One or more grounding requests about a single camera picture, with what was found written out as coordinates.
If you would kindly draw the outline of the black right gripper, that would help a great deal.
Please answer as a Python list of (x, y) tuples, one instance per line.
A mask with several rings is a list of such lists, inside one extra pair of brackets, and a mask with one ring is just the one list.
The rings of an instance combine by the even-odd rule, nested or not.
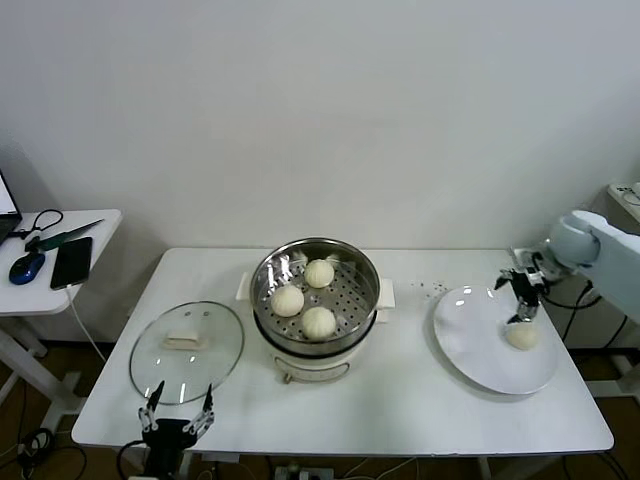
[(537, 314), (540, 297), (545, 293), (545, 280), (536, 272), (501, 269), (494, 289), (499, 290), (508, 283), (519, 303), (507, 324), (531, 323)]

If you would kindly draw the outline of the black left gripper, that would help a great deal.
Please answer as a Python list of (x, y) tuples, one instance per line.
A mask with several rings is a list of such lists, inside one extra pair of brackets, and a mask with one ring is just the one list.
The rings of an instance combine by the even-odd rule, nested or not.
[(194, 433), (206, 433), (215, 420), (212, 385), (208, 386), (202, 409), (191, 421), (155, 419), (164, 381), (151, 393), (138, 410), (142, 440), (149, 448), (143, 475), (156, 479), (176, 479), (183, 452), (195, 444)]

